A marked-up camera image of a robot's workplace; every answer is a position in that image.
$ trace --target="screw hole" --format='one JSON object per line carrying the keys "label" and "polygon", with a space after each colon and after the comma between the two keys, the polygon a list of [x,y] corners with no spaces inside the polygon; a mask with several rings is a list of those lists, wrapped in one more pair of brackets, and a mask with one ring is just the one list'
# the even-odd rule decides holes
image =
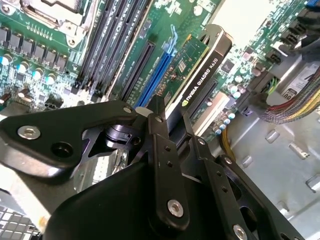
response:
{"label": "screw hole", "polygon": [[128,114],[132,113],[131,109],[126,106],[123,108],[123,110]]}
{"label": "screw hole", "polygon": [[225,193],[228,192],[228,189],[227,189],[225,186],[221,187],[221,189],[222,189],[222,191],[224,191]]}
{"label": "screw hole", "polygon": [[141,139],[140,137],[134,137],[132,140],[131,140],[131,144],[132,145],[139,145],[141,143]]}
{"label": "screw hole", "polygon": [[159,116],[156,116],[156,117],[155,117],[155,120],[157,120],[159,123],[162,123],[162,122],[163,122],[162,118],[159,117]]}
{"label": "screw hole", "polygon": [[51,146],[51,152],[58,158],[69,158],[73,155],[72,146],[66,142],[56,142]]}
{"label": "screw hole", "polygon": [[172,162],[170,162],[170,161],[167,161],[166,162],[166,165],[169,167],[169,168],[172,168],[174,165],[172,164]]}
{"label": "screw hole", "polygon": [[290,238],[287,237],[287,235],[285,235],[284,233],[281,233],[280,236],[283,240],[290,240]]}

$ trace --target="chip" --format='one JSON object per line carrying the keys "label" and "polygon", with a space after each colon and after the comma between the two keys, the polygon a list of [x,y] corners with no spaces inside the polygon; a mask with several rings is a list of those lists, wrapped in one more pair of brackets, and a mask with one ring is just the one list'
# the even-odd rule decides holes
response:
{"label": "chip", "polygon": [[38,98],[40,101],[44,101],[45,100],[45,96],[43,96],[43,95],[39,95],[39,98]]}
{"label": "chip", "polygon": [[59,67],[59,71],[63,73],[66,67],[66,63],[67,63],[67,60],[64,57],[59,56],[55,65]]}
{"label": "chip", "polygon": [[22,36],[18,36],[18,35],[11,35],[10,38],[10,45],[16,48],[19,48],[21,46],[22,43]]}
{"label": "chip", "polygon": [[34,50],[34,56],[42,60],[44,58],[45,49],[41,46],[36,46]]}
{"label": "chip", "polygon": [[9,38],[9,32],[5,28],[0,28],[0,41],[8,41]]}
{"label": "chip", "polygon": [[186,69],[186,67],[187,67],[187,65],[185,64],[185,62],[183,60],[181,60],[178,65],[180,72],[182,73]]}
{"label": "chip", "polygon": [[22,50],[28,54],[31,54],[34,49],[34,42],[31,40],[23,40]]}
{"label": "chip", "polygon": [[225,63],[222,65],[221,70],[226,72],[227,74],[230,73],[231,69],[235,66],[235,64],[227,59]]}
{"label": "chip", "polygon": [[53,64],[55,62],[55,59],[56,59],[56,54],[48,50],[45,55],[45,60],[50,64]]}
{"label": "chip", "polygon": [[20,74],[20,73],[17,73],[16,74],[16,79],[19,80],[19,81],[23,81],[25,79],[25,76]]}

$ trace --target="cable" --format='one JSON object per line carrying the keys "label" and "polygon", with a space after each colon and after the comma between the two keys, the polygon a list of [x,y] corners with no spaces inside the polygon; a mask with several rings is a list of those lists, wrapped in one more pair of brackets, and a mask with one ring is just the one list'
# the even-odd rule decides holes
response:
{"label": "cable", "polygon": [[228,127],[222,131],[222,134],[219,138],[219,143],[225,154],[228,155],[233,161],[236,161],[236,156],[232,151],[228,140]]}

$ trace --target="sata port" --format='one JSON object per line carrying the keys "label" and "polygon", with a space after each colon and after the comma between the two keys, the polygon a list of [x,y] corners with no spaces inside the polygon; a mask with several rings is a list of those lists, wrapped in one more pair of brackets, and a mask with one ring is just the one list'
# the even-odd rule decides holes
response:
{"label": "sata port", "polygon": [[298,44],[298,38],[296,35],[292,34],[291,32],[289,32],[288,30],[285,31],[282,35],[281,35],[281,41],[284,42],[285,44],[288,45],[297,45]]}
{"label": "sata port", "polygon": [[298,22],[297,20],[293,21],[290,26],[289,30],[296,35],[303,35],[307,32],[307,28],[302,23]]}

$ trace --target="connector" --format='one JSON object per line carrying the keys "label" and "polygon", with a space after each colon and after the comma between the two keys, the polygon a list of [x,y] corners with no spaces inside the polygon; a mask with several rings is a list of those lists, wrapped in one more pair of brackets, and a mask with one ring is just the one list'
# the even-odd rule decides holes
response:
{"label": "connector", "polygon": [[307,32],[307,28],[304,24],[300,23],[298,20],[294,20],[289,25],[289,30],[295,35],[304,35]]}
{"label": "connector", "polygon": [[305,7],[313,11],[320,11],[320,0],[309,0]]}
{"label": "connector", "polygon": [[273,49],[271,50],[270,52],[268,52],[266,55],[265,55],[265,58],[267,60],[269,60],[270,62],[272,63],[275,63],[275,64],[280,64],[282,62],[281,60],[281,53],[278,52],[277,50]]}
{"label": "connector", "polygon": [[285,31],[281,37],[280,40],[285,43],[288,44],[290,46],[295,46],[298,44],[299,40],[298,40],[298,36],[291,33],[289,30]]}

